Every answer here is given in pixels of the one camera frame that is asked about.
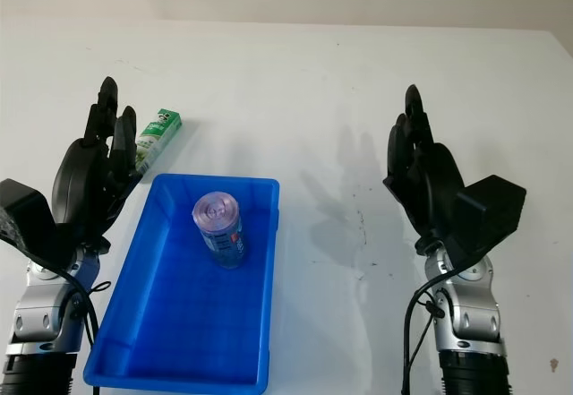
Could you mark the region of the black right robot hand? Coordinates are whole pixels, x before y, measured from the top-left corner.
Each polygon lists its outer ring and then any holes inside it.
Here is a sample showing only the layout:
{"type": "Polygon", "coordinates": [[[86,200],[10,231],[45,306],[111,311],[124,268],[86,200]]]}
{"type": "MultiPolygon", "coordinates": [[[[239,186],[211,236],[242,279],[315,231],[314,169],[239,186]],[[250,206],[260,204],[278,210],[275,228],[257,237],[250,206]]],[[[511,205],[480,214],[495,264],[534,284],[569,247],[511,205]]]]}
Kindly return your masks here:
{"type": "Polygon", "coordinates": [[[449,149],[433,139],[414,84],[406,90],[405,111],[390,129],[383,183],[418,235],[443,240],[450,234],[453,201],[464,182],[449,149]]]}

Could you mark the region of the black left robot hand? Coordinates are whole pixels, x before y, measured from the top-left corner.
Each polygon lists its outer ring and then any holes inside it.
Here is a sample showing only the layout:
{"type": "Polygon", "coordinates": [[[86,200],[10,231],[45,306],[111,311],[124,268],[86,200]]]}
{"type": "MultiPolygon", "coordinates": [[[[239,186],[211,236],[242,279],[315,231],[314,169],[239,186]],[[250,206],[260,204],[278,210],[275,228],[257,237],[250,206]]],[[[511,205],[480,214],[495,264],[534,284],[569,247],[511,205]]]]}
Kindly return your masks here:
{"type": "Polygon", "coordinates": [[[114,224],[141,180],[136,170],[136,114],[117,114],[118,88],[106,77],[84,135],[68,148],[52,191],[52,213],[78,243],[94,243],[114,224]]]}

